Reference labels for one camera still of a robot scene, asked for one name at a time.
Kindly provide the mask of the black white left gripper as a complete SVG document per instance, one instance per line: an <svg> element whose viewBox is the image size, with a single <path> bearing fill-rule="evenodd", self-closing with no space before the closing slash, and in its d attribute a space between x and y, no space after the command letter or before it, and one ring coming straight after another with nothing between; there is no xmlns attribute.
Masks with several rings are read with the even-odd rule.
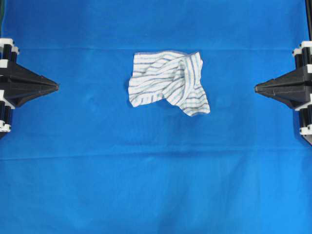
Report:
<svg viewBox="0 0 312 234"><path fill-rule="evenodd" d="M25 103L59 89L54 81L38 75L18 64L20 53L10 38L0 38L0 131L11 132L13 110ZM10 82L13 80L30 83Z"/></svg>

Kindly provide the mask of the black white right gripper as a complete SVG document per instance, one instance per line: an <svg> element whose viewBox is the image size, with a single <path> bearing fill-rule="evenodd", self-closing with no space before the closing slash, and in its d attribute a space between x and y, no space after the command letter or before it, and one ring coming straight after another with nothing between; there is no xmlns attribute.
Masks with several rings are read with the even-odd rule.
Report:
<svg viewBox="0 0 312 234"><path fill-rule="evenodd" d="M257 94L275 99L299 114L299 133L312 134L312 41L303 41L293 50L296 69L259 83Z"/></svg>

